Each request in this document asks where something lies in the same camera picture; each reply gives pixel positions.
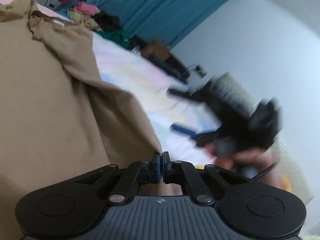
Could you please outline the person right hand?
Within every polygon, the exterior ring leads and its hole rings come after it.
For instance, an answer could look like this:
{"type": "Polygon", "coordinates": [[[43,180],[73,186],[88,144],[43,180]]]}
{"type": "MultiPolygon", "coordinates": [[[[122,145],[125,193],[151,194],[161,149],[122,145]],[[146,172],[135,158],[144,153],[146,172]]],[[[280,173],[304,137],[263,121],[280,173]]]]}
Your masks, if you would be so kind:
{"type": "Polygon", "coordinates": [[[250,148],[245,151],[238,152],[231,158],[222,158],[215,155],[215,146],[210,143],[204,147],[214,159],[216,166],[231,170],[234,165],[252,165],[258,172],[262,172],[275,163],[274,157],[267,155],[265,150],[261,148],[250,148]]]}

